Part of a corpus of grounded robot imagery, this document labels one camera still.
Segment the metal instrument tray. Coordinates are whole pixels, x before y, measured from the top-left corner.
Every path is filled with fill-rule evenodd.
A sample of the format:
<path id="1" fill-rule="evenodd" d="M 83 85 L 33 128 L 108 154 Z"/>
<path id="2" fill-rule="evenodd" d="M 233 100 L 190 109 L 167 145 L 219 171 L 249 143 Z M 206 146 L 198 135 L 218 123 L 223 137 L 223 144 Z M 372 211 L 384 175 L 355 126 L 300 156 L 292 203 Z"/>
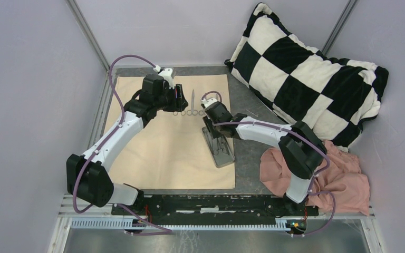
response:
<path id="1" fill-rule="evenodd" d="M 215 167 L 222 168 L 233 164 L 235 156 L 227 139 L 224 136 L 218 138 L 212 137 L 206 127 L 203 127 L 201 130 Z"/>

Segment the beige cloth wrap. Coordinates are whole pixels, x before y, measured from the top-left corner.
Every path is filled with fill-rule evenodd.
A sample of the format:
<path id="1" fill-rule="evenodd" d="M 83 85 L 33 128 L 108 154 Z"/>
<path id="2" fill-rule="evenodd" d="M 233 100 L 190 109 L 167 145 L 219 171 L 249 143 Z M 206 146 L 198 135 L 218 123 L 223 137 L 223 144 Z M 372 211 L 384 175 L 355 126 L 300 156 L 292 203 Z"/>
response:
<path id="1" fill-rule="evenodd" d="M 116 90 L 128 102 L 141 89 L 144 77 L 117 77 Z M 186 100 L 195 90 L 195 109 L 200 98 L 218 91 L 230 109 L 227 74 L 176 76 Z M 143 190 L 217 190 L 235 187 L 235 165 L 216 168 L 202 134 L 203 116 L 178 115 L 159 111 L 147 126 L 133 137 L 110 168 L 114 183 L 126 183 Z"/>

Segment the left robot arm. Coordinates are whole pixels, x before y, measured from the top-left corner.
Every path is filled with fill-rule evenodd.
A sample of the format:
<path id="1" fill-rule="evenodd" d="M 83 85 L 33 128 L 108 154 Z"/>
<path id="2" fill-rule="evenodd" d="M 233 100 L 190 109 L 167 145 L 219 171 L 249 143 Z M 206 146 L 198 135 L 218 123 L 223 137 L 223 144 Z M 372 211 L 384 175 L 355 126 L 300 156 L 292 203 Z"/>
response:
<path id="1" fill-rule="evenodd" d="M 140 190 L 112 182 L 109 170 L 129 141 L 157 116 L 158 111 L 182 112 L 188 106 L 181 84 L 171 75 L 148 74 L 142 87 L 122 108 L 121 115 L 104 136 L 82 155 L 72 154 L 66 161 L 67 190 L 73 205 L 81 199 L 90 206 L 124 204 L 132 215 L 144 210 Z"/>

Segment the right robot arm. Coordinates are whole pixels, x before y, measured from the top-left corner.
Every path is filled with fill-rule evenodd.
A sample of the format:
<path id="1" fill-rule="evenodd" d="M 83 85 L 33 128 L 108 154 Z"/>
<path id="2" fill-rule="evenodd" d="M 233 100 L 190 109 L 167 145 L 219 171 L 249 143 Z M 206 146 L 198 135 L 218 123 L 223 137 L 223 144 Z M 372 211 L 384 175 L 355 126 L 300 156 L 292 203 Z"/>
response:
<path id="1" fill-rule="evenodd" d="M 317 168 L 322 162 L 330 163 L 323 142 L 310 127 L 302 121 L 293 125 L 274 124 L 241 113 L 232 115 L 215 98 L 202 99 L 201 106 L 206 114 L 203 121 L 212 137 L 256 141 L 281 151 L 291 173 L 283 207 L 290 215 L 299 214 L 305 207 Z"/>

